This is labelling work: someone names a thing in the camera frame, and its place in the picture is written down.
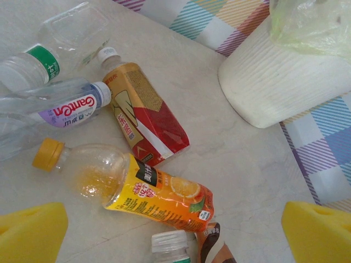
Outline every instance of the trash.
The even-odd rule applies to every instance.
[[[186,252],[189,245],[184,230],[152,235],[151,244],[155,263],[190,263]]]
[[[303,54],[351,62],[351,1],[271,0],[271,40]]]
[[[203,232],[196,233],[199,244],[198,263],[236,263],[220,233],[220,224],[210,222]]]
[[[62,170],[70,187],[97,199],[108,210],[145,216],[186,231],[203,231],[213,216],[212,192],[124,154],[115,146],[86,144],[67,148],[46,138],[34,167]]]
[[[108,24],[88,2],[46,20],[36,45],[0,62],[0,81],[21,92],[81,70],[109,41]]]
[[[110,101],[105,83],[84,78],[0,98],[0,161],[91,120]]]
[[[155,166],[189,146],[182,126],[135,63],[121,62],[114,48],[98,53],[111,89],[111,107],[133,154]]]

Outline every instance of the purple bottle label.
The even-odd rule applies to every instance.
[[[38,114],[52,126],[67,128],[85,121],[94,113],[96,107],[96,98],[86,95]]]

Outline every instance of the juice bottle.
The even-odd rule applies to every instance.
[[[196,233],[199,249],[197,263],[236,263],[220,231],[220,224],[210,222],[205,231]]]
[[[189,139],[141,68],[123,62],[114,48],[98,52],[111,107],[133,154],[155,166],[189,146]]]
[[[46,138],[32,165],[59,169],[81,195],[99,198],[108,210],[139,214],[178,229],[203,231],[214,213],[208,188],[156,170],[115,146],[68,148]]]
[[[0,81],[11,92],[78,75],[110,38],[108,18],[89,2],[41,24],[37,44],[0,61]]]

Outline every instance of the green bottle label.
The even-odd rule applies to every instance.
[[[190,258],[179,260],[179,261],[174,261],[173,263],[191,263]]]
[[[56,58],[41,45],[36,45],[27,51],[44,66],[49,75],[49,81],[60,73],[60,66]]]

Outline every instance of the plastic bottle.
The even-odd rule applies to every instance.
[[[142,215],[178,229],[203,231],[214,213],[209,189],[156,170],[112,145],[68,148],[46,138],[32,165],[61,170],[59,177],[70,187],[108,210]]]
[[[186,252],[188,240],[184,230],[152,235],[151,244],[155,263],[190,263]]]
[[[0,62],[0,81],[12,92],[41,87],[79,71],[108,40],[108,19],[84,2],[45,21],[38,44]]]
[[[199,249],[197,263],[236,263],[220,232],[220,224],[210,222],[203,232],[196,233]]]
[[[0,161],[97,115],[110,101],[103,82],[84,78],[0,98]]]
[[[112,110],[137,158],[155,166],[189,146],[184,129],[137,64],[121,61],[110,47],[98,60],[112,92]]]

